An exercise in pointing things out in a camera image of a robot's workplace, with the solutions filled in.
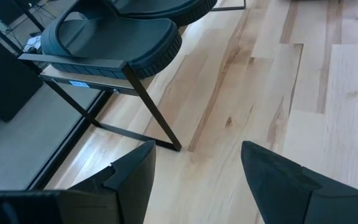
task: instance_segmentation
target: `white label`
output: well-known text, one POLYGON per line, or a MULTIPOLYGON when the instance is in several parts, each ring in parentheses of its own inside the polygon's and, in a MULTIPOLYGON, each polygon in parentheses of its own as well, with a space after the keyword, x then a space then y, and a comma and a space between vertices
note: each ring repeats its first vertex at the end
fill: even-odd
POLYGON ((89 88, 88 84, 83 82, 76 82, 76 81, 69 81, 73 86, 80 86, 80 87, 86 87, 89 88))

